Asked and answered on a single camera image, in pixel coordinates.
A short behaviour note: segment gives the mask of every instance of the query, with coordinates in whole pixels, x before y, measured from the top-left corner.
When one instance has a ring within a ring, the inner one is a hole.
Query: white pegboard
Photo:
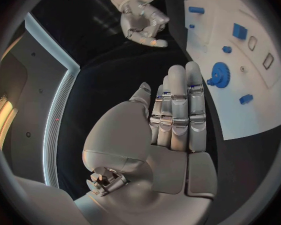
[[[197,1],[208,15],[200,18],[198,31],[197,26],[189,28],[188,24],[194,22],[188,8],[199,7],[195,6]],[[270,36],[254,13],[240,0],[187,0],[184,6],[188,29],[186,50],[199,64],[204,80],[211,78],[217,62],[224,62],[230,69],[231,80],[226,88],[208,86],[224,140],[251,136],[281,125],[281,62]],[[246,40],[232,36],[234,23],[248,30]],[[202,35],[204,29],[208,35]],[[250,36],[257,38],[254,51],[248,47]],[[223,46],[232,47],[232,53],[224,53]],[[263,62],[268,53],[274,61],[266,70]],[[239,99],[247,94],[252,94],[253,100],[241,105]]]

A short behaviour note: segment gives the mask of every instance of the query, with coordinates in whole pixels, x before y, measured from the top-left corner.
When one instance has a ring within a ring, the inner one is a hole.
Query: blue gear
[[[217,62],[213,65],[211,79],[207,80],[210,86],[217,86],[220,89],[226,88],[230,82],[230,70],[223,62]]]

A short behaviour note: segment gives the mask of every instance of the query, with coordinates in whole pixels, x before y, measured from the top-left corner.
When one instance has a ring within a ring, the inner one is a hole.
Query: blue object
[[[253,95],[247,94],[239,99],[241,105],[247,104],[253,100]]]
[[[188,8],[188,11],[190,13],[197,13],[197,14],[204,14],[205,13],[205,10],[203,7],[196,7],[196,6],[190,6]]]
[[[244,26],[234,23],[233,33],[232,33],[234,37],[245,40],[247,37],[247,32],[248,30]]]
[[[207,80],[210,86],[217,86],[220,89],[226,88],[230,82],[230,70],[223,62],[213,65],[211,78]]]
[[[224,53],[230,54],[232,52],[231,46],[223,46],[222,48]]]

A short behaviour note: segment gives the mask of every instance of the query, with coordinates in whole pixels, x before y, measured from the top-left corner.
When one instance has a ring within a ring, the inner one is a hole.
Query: white robotic hand
[[[189,147],[192,152],[204,152],[207,131],[201,72],[193,61],[185,69],[172,66],[158,89],[149,123],[151,144],[173,151]]]
[[[167,47],[165,40],[156,40],[169,18],[156,7],[151,6],[153,0],[111,0],[122,13],[121,28],[124,36],[136,43],[150,47]]]

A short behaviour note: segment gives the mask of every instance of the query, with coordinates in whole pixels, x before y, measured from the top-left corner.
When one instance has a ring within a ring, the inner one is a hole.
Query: robotic hand
[[[122,13],[121,28],[124,36],[136,43],[150,47],[167,47],[165,40],[156,40],[155,36],[162,31],[169,18],[151,3],[154,0],[111,0]]]
[[[159,86],[149,124],[151,89],[145,82],[129,101],[110,109],[95,124],[83,149],[84,165],[94,172],[91,181],[87,181],[94,194],[105,196],[123,187],[128,183],[124,175],[137,174],[144,164],[155,164],[151,169],[156,170],[156,162],[152,162],[155,148],[161,149],[157,156],[163,153],[171,159],[173,156],[186,159],[187,147],[192,153],[205,151],[206,115],[201,72],[193,61],[185,67],[186,70],[174,65],[169,69],[163,85]],[[178,187],[183,183],[185,165],[182,162],[177,169],[181,171]],[[160,184],[164,189],[167,182]],[[161,190],[158,185],[152,188]]]

